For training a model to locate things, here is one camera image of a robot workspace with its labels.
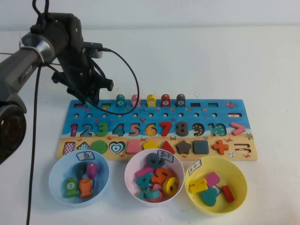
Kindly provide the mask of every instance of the red rectangle block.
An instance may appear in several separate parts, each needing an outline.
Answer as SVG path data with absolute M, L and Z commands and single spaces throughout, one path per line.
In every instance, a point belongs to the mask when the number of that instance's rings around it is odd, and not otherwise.
M 228 185 L 222 186 L 222 193 L 224 194 L 226 200 L 231 203 L 234 201 L 234 196 Z

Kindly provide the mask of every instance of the wooden puzzle board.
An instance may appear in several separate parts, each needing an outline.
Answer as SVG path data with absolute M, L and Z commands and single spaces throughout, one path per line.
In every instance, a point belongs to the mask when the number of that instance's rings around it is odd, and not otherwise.
M 131 109 L 131 100 L 125 100 L 126 107 L 116 107 L 116 100 L 100 100 L 99 107 L 107 110 L 124 113 Z M 175 155 L 180 160 L 196 160 L 207 154 L 194 154 L 193 141 L 206 140 L 209 145 L 210 156 L 218 156 L 232 161 L 255 161 L 257 151 L 253 140 L 246 109 L 242 100 L 228 99 L 187 99 L 185 107 L 176 107 L 176 100 L 171 99 L 171 107 L 161 107 L 161 101 L 157 100 L 156 107 L 147 107 L 145 99 L 141 100 L 141 107 L 125 116 L 116 116 L 104 113 L 92 106 L 83 105 L 78 100 L 72 100 L 69 105 L 65 125 L 57 150 L 57 159 L 74 150 L 89 150 L 92 144 L 102 140 L 107 145 L 103 156 L 107 160 L 129 160 L 133 155 L 126 154 L 126 148 L 130 140 L 139 140 L 141 149 L 143 144 L 153 141 L 162 146 L 168 141 L 175 150 Z M 171 122 L 172 127 L 167 136 L 162 136 L 163 127 L 161 122 Z M 188 126 L 188 135 L 178 136 L 176 125 L 184 121 Z M 96 136 L 99 132 L 99 123 L 107 123 L 108 133 L 106 136 Z M 232 135 L 235 130 L 231 123 L 237 123 L 246 127 L 246 131 L 239 135 Z M 195 124 L 201 127 L 201 132 L 194 131 Z M 137 136 L 132 127 L 140 130 Z M 176 144 L 185 140 L 192 145 L 189 154 L 179 154 Z M 223 155 L 213 150 L 213 144 L 222 140 L 229 145 Z

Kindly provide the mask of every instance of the plastic bowl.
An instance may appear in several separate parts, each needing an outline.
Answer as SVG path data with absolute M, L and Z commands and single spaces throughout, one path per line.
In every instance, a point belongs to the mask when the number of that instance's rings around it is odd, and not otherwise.
M 71 197 L 65 198 L 66 179 L 74 177 L 76 179 L 76 167 L 80 162 L 94 162 L 98 165 L 98 174 L 94 179 L 91 198 Z M 109 179 L 109 168 L 106 159 L 96 151 L 78 150 L 73 151 L 58 160 L 53 166 L 49 176 L 49 188 L 51 194 L 61 203 L 73 207 L 87 206 L 101 199 Z
M 219 188 L 224 185 L 229 186 L 234 197 L 233 202 L 227 202 L 224 195 L 220 193 L 216 198 L 216 204 L 210 207 L 203 203 L 199 193 L 193 194 L 189 191 L 191 180 L 205 177 L 211 172 L 216 172 L 220 177 L 220 182 L 217 184 Z M 186 171 L 184 185 L 188 197 L 196 209 L 209 216 L 220 216 L 236 210 L 243 204 L 247 196 L 247 182 L 242 171 L 227 159 L 215 156 L 202 157 L 192 163 Z
M 163 166 L 166 169 L 172 170 L 175 174 L 176 177 L 179 180 L 178 183 L 178 188 L 177 188 L 177 193 L 170 197 L 170 198 L 164 198 L 162 202 L 147 202 L 144 200 L 141 200 L 138 198 L 138 194 L 141 192 L 140 187 L 135 183 L 135 173 L 141 169 L 144 168 L 146 165 L 146 156 L 149 155 L 150 153 L 166 153 L 170 154 L 171 157 L 169 161 L 165 160 L 165 165 Z M 179 159 L 174 156 L 172 153 L 162 150 L 162 149 L 147 149 L 143 150 L 139 153 L 137 153 L 135 156 L 133 156 L 130 161 L 128 162 L 126 169 L 125 169 L 125 184 L 128 189 L 128 191 L 131 193 L 131 195 L 140 203 L 146 205 L 146 206 L 161 206 L 162 204 L 170 201 L 173 199 L 182 189 L 183 183 L 184 183 L 184 169 L 179 161 Z

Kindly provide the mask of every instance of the yellow bowl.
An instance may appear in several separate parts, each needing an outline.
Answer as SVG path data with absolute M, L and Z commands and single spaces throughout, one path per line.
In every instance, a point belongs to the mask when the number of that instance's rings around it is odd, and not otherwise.
M 189 182 L 201 177 L 205 177 L 211 172 L 216 172 L 220 177 L 220 182 L 217 184 L 219 188 L 228 185 L 233 196 L 233 202 L 227 202 L 222 192 L 216 198 L 216 204 L 212 207 L 203 203 L 200 194 L 193 194 L 189 191 Z M 227 159 L 206 156 L 196 160 L 186 171 L 184 185 L 188 197 L 200 212 L 209 216 L 220 216 L 228 212 L 232 212 L 239 208 L 247 196 L 247 182 L 242 171 L 232 162 Z

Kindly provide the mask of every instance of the white wall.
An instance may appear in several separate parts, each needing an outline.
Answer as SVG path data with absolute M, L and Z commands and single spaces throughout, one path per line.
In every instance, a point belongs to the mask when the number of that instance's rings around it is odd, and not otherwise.
M 31 0 L 0 1 L 0 30 L 35 23 Z M 50 0 L 50 12 L 73 13 L 83 29 L 295 24 L 300 0 Z

